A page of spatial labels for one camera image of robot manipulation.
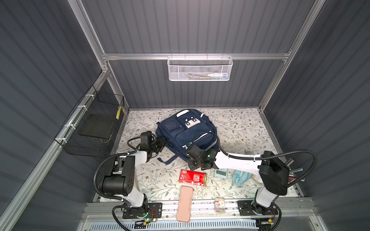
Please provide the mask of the navy blue student backpack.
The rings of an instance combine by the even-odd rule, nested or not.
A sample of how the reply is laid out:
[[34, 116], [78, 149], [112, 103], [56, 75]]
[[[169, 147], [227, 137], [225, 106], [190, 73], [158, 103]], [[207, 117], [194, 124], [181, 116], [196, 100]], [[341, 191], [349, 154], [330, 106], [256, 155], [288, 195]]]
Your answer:
[[166, 139], [166, 147], [174, 153], [167, 161], [158, 158], [158, 161], [166, 165], [177, 158], [188, 161], [190, 158], [186, 151], [189, 144], [195, 144], [205, 151], [219, 147], [215, 136], [216, 126], [208, 116], [196, 109], [182, 110], [157, 125], [156, 136]]

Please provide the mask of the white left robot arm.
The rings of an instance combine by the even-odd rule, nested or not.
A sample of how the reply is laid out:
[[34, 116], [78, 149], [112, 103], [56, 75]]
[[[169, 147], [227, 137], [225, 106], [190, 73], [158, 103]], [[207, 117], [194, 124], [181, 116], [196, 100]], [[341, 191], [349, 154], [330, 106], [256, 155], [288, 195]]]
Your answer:
[[135, 168], [147, 163], [154, 154], [159, 154], [168, 143], [167, 138], [157, 137], [152, 132], [141, 133], [139, 137], [127, 141], [140, 140], [133, 150], [111, 155], [96, 170], [93, 186], [100, 197], [120, 200], [123, 210], [138, 217], [148, 214], [149, 205], [146, 195], [135, 186]]

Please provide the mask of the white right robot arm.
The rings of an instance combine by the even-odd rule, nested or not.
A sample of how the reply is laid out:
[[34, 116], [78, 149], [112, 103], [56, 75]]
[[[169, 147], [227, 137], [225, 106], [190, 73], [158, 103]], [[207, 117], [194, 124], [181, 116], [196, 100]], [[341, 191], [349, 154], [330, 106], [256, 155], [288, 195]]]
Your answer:
[[[262, 155], [242, 155], [227, 153], [222, 148], [205, 151], [192, 144], [186, 149], [186, 154], [191, 170], [233, 169], [260, 177], [262, 186], [249, 205], [249, 209], [257, 215], [262, 215], [273, 207], [279, 196], [286, 195], [288, 188], [305, 178], [317, 164], [317, 155], [309, 150], [293, 150], [277, 155], [271, 151], [265, 151]], [[292, 154], [309, 154], [313, 161], [302, 176], [289, 182], [290, 170], [280, 157]]]

